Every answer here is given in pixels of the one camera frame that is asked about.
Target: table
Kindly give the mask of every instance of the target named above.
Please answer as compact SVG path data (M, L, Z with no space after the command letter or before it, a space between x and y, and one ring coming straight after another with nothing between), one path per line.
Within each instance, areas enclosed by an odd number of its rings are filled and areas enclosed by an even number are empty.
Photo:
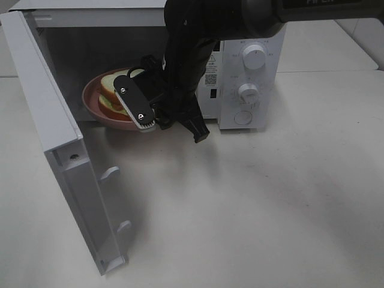
M130 262L100 277L40 152L17 79L0 79L0 286L380 287L381 71L280 73L265 132L198 144L80 128Z
M378 65L333 20L292 22L278 72L376 70Z

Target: microwave control panel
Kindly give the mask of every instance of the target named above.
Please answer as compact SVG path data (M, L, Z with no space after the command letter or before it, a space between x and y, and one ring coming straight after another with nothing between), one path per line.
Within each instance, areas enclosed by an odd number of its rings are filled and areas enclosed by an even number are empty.
M217 45L196 91L205 119L220 129L265 126L284 35Z

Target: microwave control knob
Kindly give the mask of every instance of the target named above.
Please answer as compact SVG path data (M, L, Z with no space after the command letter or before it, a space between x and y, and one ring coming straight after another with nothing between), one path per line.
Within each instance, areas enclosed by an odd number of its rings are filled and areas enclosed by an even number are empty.
M238 90L240 100L245 104L255 104L259 100L259 90L255 84L243 84Z
M266 52L263 46L258 44L247 46L242 52L244 66L251 70L262 68L265 64L265 55Z

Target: white microwave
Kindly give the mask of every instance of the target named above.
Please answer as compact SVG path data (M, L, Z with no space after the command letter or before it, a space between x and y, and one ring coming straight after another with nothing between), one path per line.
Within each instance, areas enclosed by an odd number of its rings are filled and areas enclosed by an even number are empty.
M165 0L20 1L0 20L41 144L101 274L126 262L130 219L113 223L78 121L84 86L143 55L163 56ZM263 128L285 30L270 39L222 41L196 91L221 129Z

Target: pink plate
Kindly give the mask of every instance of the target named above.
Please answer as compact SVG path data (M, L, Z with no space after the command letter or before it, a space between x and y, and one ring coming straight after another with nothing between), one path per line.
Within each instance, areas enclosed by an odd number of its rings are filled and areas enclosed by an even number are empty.
M105 126L114 129L120 130L137 130L136 125L132 121L122 121L122 120L114 120L107 117L98 106L98 98L100 96L100 88L101 88L101 78L106 75L113 74L114 72L126 70L126 68L112 70L110 72L104 73L102 75L93 78L84 88L83 90L83 103L87 108L88 112L95 118L98 122L102 123Z

